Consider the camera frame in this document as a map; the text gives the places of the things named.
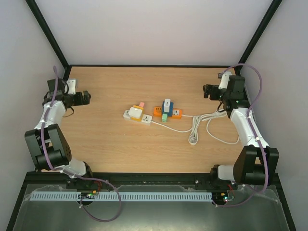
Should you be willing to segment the white power strip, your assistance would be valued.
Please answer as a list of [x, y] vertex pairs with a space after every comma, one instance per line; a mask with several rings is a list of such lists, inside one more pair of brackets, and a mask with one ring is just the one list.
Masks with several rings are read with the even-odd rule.
[[131, 119], [131, 117], [128, 115], [128, 110], [125, 110], [124, 111], [124, 114], [123, 114], [123, 118], [127, 121], [130, 121], [130, 122], [133, 122], [133, 123], [137, 123], [137, 124], [143, 124], [143, 125], [151, 125], [152, 123], [152, 119], [153, 117], [151, 115], [147, 115], [147, 114], [143, 114], [141, 120], [133, 120]]

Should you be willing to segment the white square plug adapter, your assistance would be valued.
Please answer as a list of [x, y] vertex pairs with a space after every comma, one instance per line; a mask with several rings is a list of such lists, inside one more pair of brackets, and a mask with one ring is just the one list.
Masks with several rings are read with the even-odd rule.
[[143, 109], [136, 107], [136, 106], [132, 106], [128, 111], [128, 115], [130, 118], [139, 119], [142, 115], [142, 112], [143, 112]]

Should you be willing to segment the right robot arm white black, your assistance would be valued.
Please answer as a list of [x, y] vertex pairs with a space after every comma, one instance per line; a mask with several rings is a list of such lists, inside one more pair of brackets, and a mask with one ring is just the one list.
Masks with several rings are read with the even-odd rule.
[[264, 140], [254, 121], [250, 103], [245, 98], [245, 78], [225, 73], [218, 85], [203, 86], [204, 98], [219, 101], [228, 118], [235, 125], [243, 146], [232, 166], [215, 165], [210, 184], [221, 188], [227, 180], [238, 184], [269, 186], [279, 159], [279, 152]]

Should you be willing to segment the yellow cube socket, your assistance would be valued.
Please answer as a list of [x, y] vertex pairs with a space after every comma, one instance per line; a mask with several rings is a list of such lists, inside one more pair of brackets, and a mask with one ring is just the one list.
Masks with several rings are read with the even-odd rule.
[[129, 109], [128, 115], [131, 120], [140, 122], [143, 117], [143, 110], [144, 110], [143, 107], [134, 105]]

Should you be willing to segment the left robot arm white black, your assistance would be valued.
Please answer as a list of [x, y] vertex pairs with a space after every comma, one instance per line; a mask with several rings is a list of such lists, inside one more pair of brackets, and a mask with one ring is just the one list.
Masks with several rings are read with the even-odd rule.
[[49, 90], [43, 98], [43, 114], [33, 130], [25, 133], [35, 168], [54, 170], [65, 173], [68, 189], [93, 190], [96, 184], [90, 181], [93, 176], [90, 166], [72, 156], [60, 124], [68, 109], [75, 106], [88, 105], [91, 95], [88, 91], [78, 92], [77, 80], [51, 79], [48, 80]]

